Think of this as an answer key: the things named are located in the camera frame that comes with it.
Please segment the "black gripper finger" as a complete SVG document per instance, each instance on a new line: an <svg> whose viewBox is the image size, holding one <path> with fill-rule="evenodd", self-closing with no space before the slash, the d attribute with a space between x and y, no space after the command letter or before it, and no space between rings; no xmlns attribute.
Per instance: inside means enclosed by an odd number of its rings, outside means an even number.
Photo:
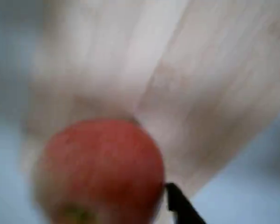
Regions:
<svg viewBox="0 0 280 224"><path fill-rule="evenodd" d="M206 224L178 185L167 182L165 189L167 209L172 212L175 224Z"/></svg>

